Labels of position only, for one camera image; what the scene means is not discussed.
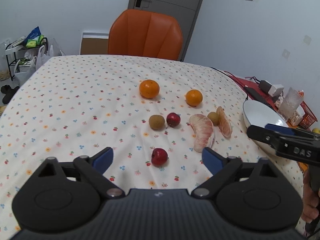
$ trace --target plastic basket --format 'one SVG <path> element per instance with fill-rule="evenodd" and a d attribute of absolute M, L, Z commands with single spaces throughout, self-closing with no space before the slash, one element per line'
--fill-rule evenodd
<path fill-rule="evenodd" d="M 300 105 L 302 106 L 305 112 L 305 115 L 303 116 L 303 119 L 299 123 L 299 125 L 303 129 L 308 129 L 314 122 L 318 122 L 318 119 L 316 118 L 316 116 L 313 114 L 309 106 L 307 106 L 307 104 L 304 101 Z"/>

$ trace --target black shoe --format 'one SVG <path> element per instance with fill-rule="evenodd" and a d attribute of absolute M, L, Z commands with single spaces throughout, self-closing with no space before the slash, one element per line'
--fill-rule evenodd
<path fill-rule="evenodd" d="M 6 94 L 9 89 L 12 89 L 9 85 L 4 85 L 1 87 L 1 93 Z"/>
<path fill-rule="evenodd" d="M 7 105 L 10 102 L 10 100 L 13 98 L 14 94 L 19 90 L 19 88 L 20 88 L 19 86 L 16 86 L 14 89 L 10 87 L 10 89 L 7 90 L 6 95 L 2 99 L 2 103 Z"/>

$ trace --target red fruit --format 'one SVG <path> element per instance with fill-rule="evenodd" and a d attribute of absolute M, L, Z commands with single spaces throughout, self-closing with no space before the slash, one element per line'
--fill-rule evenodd
<path fill-rule="evenodd" d="M 176 127 L 180 123 L 181 119 L 176 113 L 170 113 L 167 115 L 167 124 L 170 127 Z"/>
<path fill-rule="evenodd" d="M 168 160 L 168 154 L 164 149 L 156 148 L 151 155 L 151 162 L 153 165 L 161 166 Z"/>

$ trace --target door frame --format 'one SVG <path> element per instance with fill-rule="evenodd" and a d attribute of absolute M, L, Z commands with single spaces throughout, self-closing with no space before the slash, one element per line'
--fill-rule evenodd
<path fill-rule="evenodd" d="M 197 18 L 198 18 L 198 14 L 199 14 L 199 11 L 200 11 L 200 7 L 201 7 L 201 4 L 202 4 L 202 1 L 203 0 L 199 0 L 199 2 L 198 2 L 198 6 L 197 6 L 197 9 L 196 9 L 196 12 L 195 12 L 195 16 L 194 16 L 192 24 L 191 24 L 191 29 L 189 31 L 185 47 L 183 48 L 183 51 L 182 51 L 182 54 L 181 54 L 181 60 L 180 61 L 184 61 L 184 58 L 186 56 L 187 49 L 188 49 L 188 46 L 189 46 L 189 43 L 190 43 L 190 40 L 191 40 L 191 36 L 192 36 L 193 30 L 194 30 L 195 25 L 196 25 L 196 21 L 197 21 Z M 128 9 L 134 9 L 135 2 L 136 2 L 136 0 L 129 0 Z"/>

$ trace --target chair backrest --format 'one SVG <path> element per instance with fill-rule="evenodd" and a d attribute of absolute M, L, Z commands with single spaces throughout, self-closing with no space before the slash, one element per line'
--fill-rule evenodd
<path fill-rule="evenodd" d="M 160 13 L 126 10 L 109 32 L 108 54 L 177 60 L 181 47 L 177 20 Z"/>

